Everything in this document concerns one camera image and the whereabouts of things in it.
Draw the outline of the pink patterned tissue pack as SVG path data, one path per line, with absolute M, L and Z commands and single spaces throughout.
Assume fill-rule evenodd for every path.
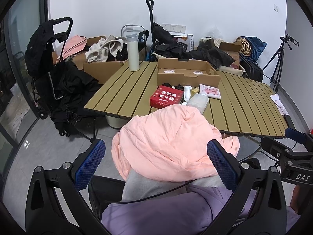
M 209 98 L 221 99 L 220 90 L 215 87 L 200 84 L 200 94 L 206 95 Z

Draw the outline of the clear plastic jar container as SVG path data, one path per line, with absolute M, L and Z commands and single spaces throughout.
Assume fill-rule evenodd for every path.
M 208 103 L 209 103 L 208 96 L 196 93 L 191 97 L 191 99 L 187 103 L 187 106 L 197 108 L 199 112 L 203 114 L 204 111 L 206 110 Z

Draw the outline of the red printed box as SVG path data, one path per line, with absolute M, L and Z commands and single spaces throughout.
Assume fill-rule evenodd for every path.
M 170 105 L 180 104 L 182 99 L 183 91 L 161 85 L 150 97 L 150 106 L 161 109 Z

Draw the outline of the white plastic squeeze bottle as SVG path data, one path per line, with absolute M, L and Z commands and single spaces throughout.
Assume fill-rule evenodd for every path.
M 183 99 L 185 102 L 189 102 L 191 99 L 191 90 L 192 87 L 190 85 L 187 85 L 184 87 L 184 91 L 183 91 Z

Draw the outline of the papers on table edge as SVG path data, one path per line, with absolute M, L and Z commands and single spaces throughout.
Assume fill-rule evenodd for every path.
M 288 116 L 289 113 L 287 112 L 285 106 L 283 105 L 283 103 L 281 102 L 280 98 L 279 98 L 279 95 L 278 94 L 273 94 L 273 95 L 270 95 L 270 98 L 271 100 L 275 103 L 278 111 L 280 112 L 280 114 L 282 116 Z

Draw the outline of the purple sweater torso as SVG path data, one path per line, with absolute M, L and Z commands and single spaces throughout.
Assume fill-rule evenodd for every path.
M 110 204 L 101 223 L 111 234 L 199 234 L 222 210 L 232 192 L 189 186 L 186 193 L 137 203 Z

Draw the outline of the pink quilted jacket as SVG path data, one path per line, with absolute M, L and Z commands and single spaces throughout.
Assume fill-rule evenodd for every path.
M 123 126 L 113 137 L 112 159 L 123 179 L 135 171 L 156 181 L 195 180 L 217 174 L 206 150 L 212 139 L 237 156 L 237 136 L 223 137 L 195 107 L 171 105 Z

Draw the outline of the blue fabric bag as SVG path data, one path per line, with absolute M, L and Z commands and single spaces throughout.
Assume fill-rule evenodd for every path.
M 257 61 L 261 54 L 263 53 L 264 49 L 267 46 L 267 43 L 261 41 L 257 37 L 247 37 L 241 36 L 243 39 L 246 39 L 251 46 L 251 58 Z

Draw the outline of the cardboard box right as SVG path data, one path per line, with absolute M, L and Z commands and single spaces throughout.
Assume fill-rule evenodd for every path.
M 240 68 L 240 50 L 242 48 L 241 41 L 236 42 L 221 42 L 220 47 L 221 50 L 230 55 L 235 61 L 232 63 L 231 67 L 234 69 Z

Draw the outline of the shallow cardboard tray box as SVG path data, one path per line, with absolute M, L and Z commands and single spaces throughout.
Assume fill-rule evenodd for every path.
M 195 75 L 194 71 L 201 71 L 203 75 Z M 207 61 L 180 61 L 174 58 L 162 58 L 157 62 L 157 85 L 169 83 L 171 86 L 190 85 L 198 87 L 200 84 L 217 88 L 220 75 Z

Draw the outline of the large cardboard box left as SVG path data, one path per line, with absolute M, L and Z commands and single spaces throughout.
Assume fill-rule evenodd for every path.
M 97 79 L 100 84 L 103 84 L 115 72 L 117 72 L 117 70 L 119 70 L 122 67 L 122 65 L 124 65 L 128 60 L 117 61 L 115 58 L 113 58 L 110 55 L 108 59 L 109 61 L 88 63 L 86 61 L 85 53 L 89 50 L 91 45 L 93 45 L 94 43 L 97 43 L 101 37 L 107 38 L 106 36 L 87 38 L 87 44 L 84 50 L 75 55 L 69 56 L 66 59 L 69 59 L 70 61 L 74 62 L 74 64 L 77 66 L 79 70 L 90 74 L 95 79 Z M 61 45 L 59 45 L 56 48 L 56 50 L 52 53 L 52 61 L 54 62 L 54 64 L 60 61 L 60 57 L 58 57 L 58 54 L 59 54 Z

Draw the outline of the beige crumpled garment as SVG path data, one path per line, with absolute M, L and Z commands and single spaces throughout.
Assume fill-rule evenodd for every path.
M 110 55 L 117 61 L 128 60 L 125 37 L 115 37 L 113 35 L 107 38 L 101 37 L 100 40 L 91 45 L 89 50 L 85 53 L 88 63 L 109 61 Z

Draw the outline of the pink backpack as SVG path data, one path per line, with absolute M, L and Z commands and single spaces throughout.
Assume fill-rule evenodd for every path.
M 75 55 L 83 51 L 86 44 L 87 38 L 85 36 L 73 36 L 60 46 L 58 57 L 62 56 L 63 59 L 66 59 L 69 56 Z

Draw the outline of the tall white thermos bottle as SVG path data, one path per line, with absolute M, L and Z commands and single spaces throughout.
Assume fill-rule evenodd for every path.
M 139 47 L 136 33 L 126 36 L 129 69 L 132 72 L 139 70 Z

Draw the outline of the white folding chair frame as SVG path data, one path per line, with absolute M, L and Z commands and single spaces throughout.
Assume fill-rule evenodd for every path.
M 137 24 L 127 24 L 121 27 L 121 36 L 126 37 L 132 34 L 139 35 L 140 32 L 145 31 L 145 28 Z

